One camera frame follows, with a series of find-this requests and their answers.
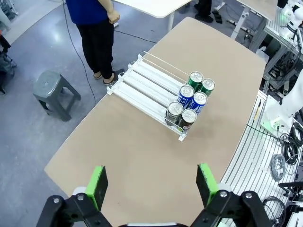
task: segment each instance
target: green gripper pad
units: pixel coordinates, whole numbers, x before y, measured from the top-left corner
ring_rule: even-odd
[[[105,166],[97,166],[86,187],[85,194],[93,201],[95,207],[101,210],[108,186]]]
[[[198,186],[203,205],[206,207],[219,190],[217,182],[207,163],[201,163],[198,165],[196,184]]]

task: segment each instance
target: blue shirt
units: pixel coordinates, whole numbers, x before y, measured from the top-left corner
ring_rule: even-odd
[[[98,0],[66,0],[71,20],[77,25],[93,25],[108,19]]]

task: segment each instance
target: person's hand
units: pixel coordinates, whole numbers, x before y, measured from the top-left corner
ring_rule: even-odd
[[[107,16],[108,16],[109,22],[111,24],[114,24],[115,22],[117,22],[120,19],[120,14],[115,10],[108,12]]]

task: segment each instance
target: white floor area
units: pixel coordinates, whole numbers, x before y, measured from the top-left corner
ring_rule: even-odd
[[[14,3],[18,16],[11,21],[11,29],[5,34],[10,44],[38,20],[62,4],[61,1],[56,2],[56,0],[14,0]]]

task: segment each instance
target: blue can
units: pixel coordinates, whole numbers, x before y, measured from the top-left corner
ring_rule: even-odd
[[[190,100],[194,96],[195,90],[190,85],[183,85],[180,89],[177,102],[180,103],[184,109],[186,109]]]
[[[190,101],[188,108],[193,109],[197,114],[199,114],[206,103],[207,95],[201,91],[198,91],[194,94],[194,97]]]

